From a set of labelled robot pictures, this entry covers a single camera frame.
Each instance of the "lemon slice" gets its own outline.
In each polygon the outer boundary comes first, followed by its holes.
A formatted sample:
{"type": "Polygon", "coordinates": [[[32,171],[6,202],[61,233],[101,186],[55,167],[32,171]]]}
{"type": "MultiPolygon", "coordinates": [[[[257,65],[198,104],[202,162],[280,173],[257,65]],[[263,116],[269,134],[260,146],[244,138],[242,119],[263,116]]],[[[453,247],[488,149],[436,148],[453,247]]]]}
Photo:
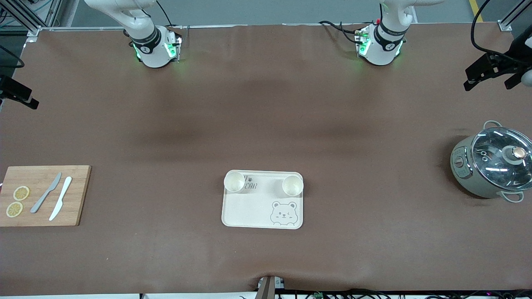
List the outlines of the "lemon slice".
{"type": "Polygon", "coordinates": [[[5,210],[6,215],[9,218],[17,217],[22,213],[22,208],[24,206],[20,202],[13,202],[7,206],[7,210],[5,210]]]}
{"type": "Polygon", "coordinates": [[[16,201],[23,201],[30,195],[30,188],[26,186],[20,186],[13,192],[13,198],[16,201]]]}

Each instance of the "pot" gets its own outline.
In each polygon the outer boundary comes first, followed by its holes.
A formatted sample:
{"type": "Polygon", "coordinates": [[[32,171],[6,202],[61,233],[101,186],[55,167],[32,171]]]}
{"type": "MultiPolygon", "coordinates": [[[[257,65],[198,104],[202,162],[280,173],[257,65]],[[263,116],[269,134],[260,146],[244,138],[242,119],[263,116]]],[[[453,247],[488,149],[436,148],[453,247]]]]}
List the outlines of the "pot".
{"type": "Polygon", "coordinates": [[[519,203],[532,188],[532,142],[515,130],[488,120],[475,136],[460,141],[451,154],[454,177],[469,192],[519,203]],[[509,195],[517,195],[511,200],[509,195]]]}

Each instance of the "blue cable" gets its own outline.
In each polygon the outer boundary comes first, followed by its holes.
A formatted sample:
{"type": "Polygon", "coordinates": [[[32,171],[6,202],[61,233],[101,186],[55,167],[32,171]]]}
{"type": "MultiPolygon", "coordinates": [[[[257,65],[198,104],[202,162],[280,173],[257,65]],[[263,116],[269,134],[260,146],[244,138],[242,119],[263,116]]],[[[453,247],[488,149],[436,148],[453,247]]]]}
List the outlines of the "blue cable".
{"type": "MultiPolygon", "coordinates": [[[[46,5],[48,5],[48,3],[50,3],[51,1],[52,1],[52,0],[48,0],[48,1],[46,1],[43,5],[39,6],[39,7],[38,7],[37,9],[35,9],[33,12],[37,12],[38,10],[42,9],[43,7],[45,7],[46,5]]],[[[9,21],[9,22],[7,22],[6,24],[1,25],[1,26],[0,26],[0,29],[4,28],[5,26],[7,26],[7,25],[9,25],[9,24],[11,24],[11,23],[13,23],[14,21],[16,21],[16,20],[9,21]]]]}

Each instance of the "bear drawing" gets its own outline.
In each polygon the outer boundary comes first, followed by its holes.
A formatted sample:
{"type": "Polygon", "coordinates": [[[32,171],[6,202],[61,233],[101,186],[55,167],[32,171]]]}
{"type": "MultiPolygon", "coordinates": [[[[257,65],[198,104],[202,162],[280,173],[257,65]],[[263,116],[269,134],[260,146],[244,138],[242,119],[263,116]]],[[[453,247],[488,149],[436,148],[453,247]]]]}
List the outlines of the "bear drawing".
{"type": "Polygon", "coordinates": [[[273,224],[278,223],[280,225],[288,225],[295,224],[297,222],[297,205],[295,202],[290,202],[289,204],[274,202],[272,207],[273,212],[270,216],[270,219],[273,224]]]}

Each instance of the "wooden cutting board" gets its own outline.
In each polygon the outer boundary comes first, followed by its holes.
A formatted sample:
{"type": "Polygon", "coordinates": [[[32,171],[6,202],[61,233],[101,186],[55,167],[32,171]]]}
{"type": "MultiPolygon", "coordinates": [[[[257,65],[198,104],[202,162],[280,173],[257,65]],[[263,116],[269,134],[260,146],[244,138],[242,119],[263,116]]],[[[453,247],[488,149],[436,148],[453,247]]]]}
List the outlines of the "wooden cutting board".
{"type": "Polygon", "coordinates": [[[9,167],[0,193],[0,227],[78,225],[89,175],[90,166],[88,165],[9,167]],[[30,213],[33,205],[52,184],[59,172],[62,175],[57,187],[48,194],[37,213],[30,213]],[[63,198],[63,207],[54,220],[49,221],[65,178],[68,176],[72,177],[72,183],[63,198]],[[30,195],[25,200],[20,201],[24,206],[22,213],[14,218],[9,218],[6,214],[7,206],[16,201],[13,198],[13,192],[20,186],[27,186],[30,189],[30,195]]]}

